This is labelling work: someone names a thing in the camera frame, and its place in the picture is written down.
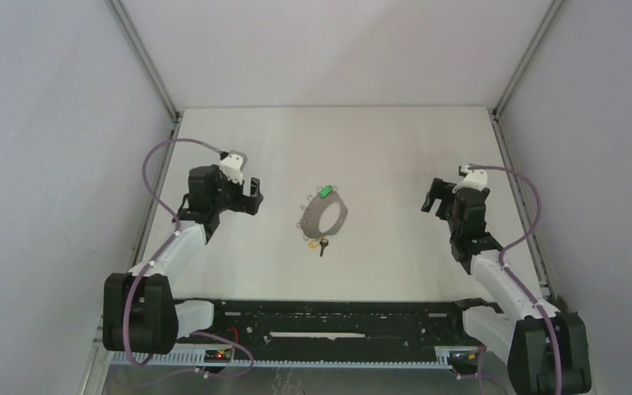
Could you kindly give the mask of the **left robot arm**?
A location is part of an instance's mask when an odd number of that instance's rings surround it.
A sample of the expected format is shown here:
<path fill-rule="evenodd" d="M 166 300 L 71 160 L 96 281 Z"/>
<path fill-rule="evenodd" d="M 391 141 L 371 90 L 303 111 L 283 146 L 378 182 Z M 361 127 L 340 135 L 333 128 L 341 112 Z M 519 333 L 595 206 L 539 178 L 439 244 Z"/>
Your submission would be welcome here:
<path fill-rule="evenodd" d="M 261 182 L 252 177 L 248 194 L 244 185 L 230 179 L 219 165 L 188 172 L 188 191 L 173 216 L 169 238 L 148 260 L 105 281 L 102 333 L 106 350 L 164 355 L 178 339 L 193 332 L 211 343 L 224 338 L 227 321 L 214 312 L 215 305 L 178 300 L 172 286 L 208 244 L 221 213 L 258 213 L 263 202 Z"/>

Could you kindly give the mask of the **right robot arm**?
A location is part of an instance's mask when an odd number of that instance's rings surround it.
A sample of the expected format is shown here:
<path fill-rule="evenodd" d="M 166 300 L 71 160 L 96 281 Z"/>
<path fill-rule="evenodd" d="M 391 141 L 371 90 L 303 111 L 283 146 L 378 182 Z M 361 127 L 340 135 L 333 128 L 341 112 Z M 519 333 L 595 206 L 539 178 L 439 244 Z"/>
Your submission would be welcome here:
<path fill-rule="evenodd" d="M 499 306 L 475 306 L 449 317 L 448 338 L 477 339 L 497 355 L 517 394 L 584 394 L 593 387 L 587 330 L 576 313 L 560 311 L 530 291 L 504 261 L 486 229 L 486 178 L 471 174 L 454 184 L 433 179 L 422 211 L 448 224 L 453 259 Z"/>

